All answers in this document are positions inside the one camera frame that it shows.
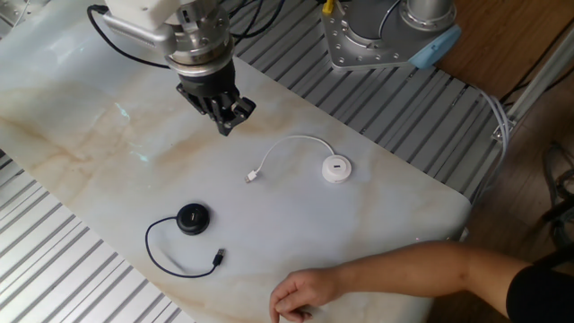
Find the person's bare hand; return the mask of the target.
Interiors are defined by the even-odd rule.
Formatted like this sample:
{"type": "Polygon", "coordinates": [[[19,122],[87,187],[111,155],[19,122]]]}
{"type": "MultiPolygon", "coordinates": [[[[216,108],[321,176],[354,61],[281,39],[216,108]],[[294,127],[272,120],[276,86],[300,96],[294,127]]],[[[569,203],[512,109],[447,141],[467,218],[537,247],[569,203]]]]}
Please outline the person's bare hand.
{"type": "Polygon", "coordinates": [[[303,323],[313,318],[304,307],[320,307],[345,294],[334,269],[306,269],[292,272],[272,291],[269,316],[272,323],[280,318],[303,323]]]}

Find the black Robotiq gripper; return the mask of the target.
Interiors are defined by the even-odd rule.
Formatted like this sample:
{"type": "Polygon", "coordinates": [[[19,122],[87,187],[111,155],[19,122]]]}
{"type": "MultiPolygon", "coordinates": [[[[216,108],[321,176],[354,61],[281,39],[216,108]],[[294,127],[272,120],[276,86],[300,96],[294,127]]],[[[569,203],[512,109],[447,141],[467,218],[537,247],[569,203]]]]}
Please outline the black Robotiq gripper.
{"type": "Polygon", "coordinates": [[[257,106],[246,97],[238,97],[235,78],[235,66],[230,61],[224,68],[207,76],[181,75],[177,91],[201,115],[211,119],[221,135],[227,136],[231,128],[247,120],[257,106]]]}

